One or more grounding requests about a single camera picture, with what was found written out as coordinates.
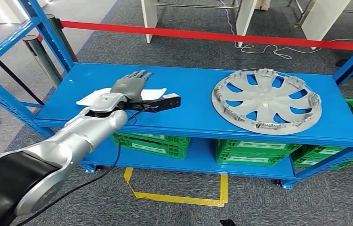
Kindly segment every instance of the crate label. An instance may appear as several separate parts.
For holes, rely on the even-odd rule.
[[[286,147],[286,144],[254,143],[254,142],[241,141],[238,144],[238,147],[260,147],[260,148],[283,149]]]
[[[324,149],[321,152],[319,152],[319,154],[336,154],[338,152],[340,151]]]
[[[305,164],[305,165],[315,165],[319,163],[318,161],[308,161],[308,160],[305,160],[304,162],[302,162],[301,164]]]
[[[154,135],[154,134],[142,134],[142,133],[135,133],[136,135],[141,135],[145,137],[154,137],[154,138],[160,138],[160,139],[165,139],[164,135]]]
[[[251,161],[251,162],[268,162],[268,158],[246,158],[246,157],[236,157],[230,156],[227,160],[229,161]]]
[[[148,147],[148,146],[138,145],[138,144],[134,144],[134,143],[132,143],[132,147],[140,148],[140,149],[147,150],[147,151],[152,151],[152,152],[163,153],[163,154],[167,153],[165,151],[165,149],[159,149],[159,148],[155,148],[155,147]]]

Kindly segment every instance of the white cloth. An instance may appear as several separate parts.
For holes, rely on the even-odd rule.
[[[104,88],[100,90],[95,90],[93,93],[89,94],[88,96],[82,98],[81,100],[77,101],[76,103],[78,105],[82,106],[92,106],[93,103],[96,101],[96,99],[104,94],[104,93],[109,93],[112,88]],[[144,89],[141,92],[142,99],[143,100],[157,100],[160,98],[165,91],[167,91],[166,88],[162,89]]]

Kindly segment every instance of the shelf surface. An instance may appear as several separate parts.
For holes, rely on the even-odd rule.
[[[184,160],[122,148],[117,166],[193,173],[227,173],[228,175],[274,179],[294,178],[290,157],[286,157],[272,167],[217,164],[214,145],[211,139],[193,138]],[[111,139],[106,139],[94,152],[88,154],[82,163],[113,165],[117,151],[118,146]]]
[[[43,127],[62,127],[83,109],[76,101],[94,90],[111,87],[118,78],[142,69],[154,73],[146,89],[167,88],[166,94],[177,93],[182,97],[182,105],[160,113],[142,113],[135,125],[124,126],[122,132],[353,146],[351,111],[332,76],[318,74],[289,73],[305,80],[322,99],[322,116],[318,123],[293,135],[256,134],[224,120],[211,103],[211,91],[233,70],[218,69],[78,63],[34,121]]]

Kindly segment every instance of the stanchion post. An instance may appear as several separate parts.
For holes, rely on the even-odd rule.
[[[53,64],[52,60],[46,53],[44,47],[42,46],[42,43],[38,40],[38,37],[36,35],[27,35],[24,36],[23,41],[27,48],[31,51],[35,60],[41,66],[44,73],[51,80],[53,85],[57,88],[63,79],[60,76],[59,71]]]
[[[68,52],[70,53],[71,59],[74,62],[78,62],[77,56],[74,54],[74,51],[72,50],[70,43],[68,42],[67,38],[65,37],[62,29],[63,26],[60,23],[60,19],[55,17],[53,14],[46,14],[46,18],[49,20],[50,24],[53,26],[53,29],[55,30],[56,34],[60,37],[63,45],[66,47]]]

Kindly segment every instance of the white cable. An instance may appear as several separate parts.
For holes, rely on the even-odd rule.
[[[226,6],[223,0],[219,0],[219,1],[220,1],[224,6]],[[230,17],[229,17],[229,11],[228,11],[227,9],[224,9],[224,10],[225,10],[225,12],[226,12],[226,17],[228,18],[228,21],[227,21],[227,22],[228,22],[228,24],[229,24],[229,27],[231,28],[231,32],[232,32],[232,34],[235,34],[235,32],[233,31],[233,25],[231,24],[231,19],[230,19]],[[338,41],[338,40],[353,41],[353,39],[335,39],[335,40],[331,40],[331,41]],[[235,43],[234,43],[234,46],[235,46],[235,48],[240,49],[240,51],[241,51],[242,53],[251,53],[251,54],[263,54],[263,53],[265,53],[265,51],[266,51],[266,49],[267,49],[268,47],[275,47],[275,50],[273,51],[273,53],[274,53],[275,55],[280,56],[280,57],[282,57],[282,58],[285,58],[285,59],[287,59],[287,60],[291,60],[291,59],[293,59],[293,58],[292,58],[291,56],[287,55],[287,54],[282,54],[282,53],[278,53],[278,52],[281,51],[281,50],[284,50],[284,49],[290,49],[290,50],[295,51],[295,52],[297,52],[297,53],[311,54],[311,53],[318,52],[319,50],[322,49],[322,48],[319,48],[319,49],[316,49],[316,50],[311,51],[311,52],[303,52],[303,51],[296,50],[296,49],[289,48],[289,47],[279,48],[278,46],[275,46],[275,45],[267,45],[267,46],[265,46],[265,48],[264,48],[264,50],[263,50],[262,52],[248,52],[248,51],[244,51],[244,49],[253,48],[253,47],[254,47],[253,44],[248,44],[248,45],[239,47],[239,46],[237,45],[237,42],[235,42]]]

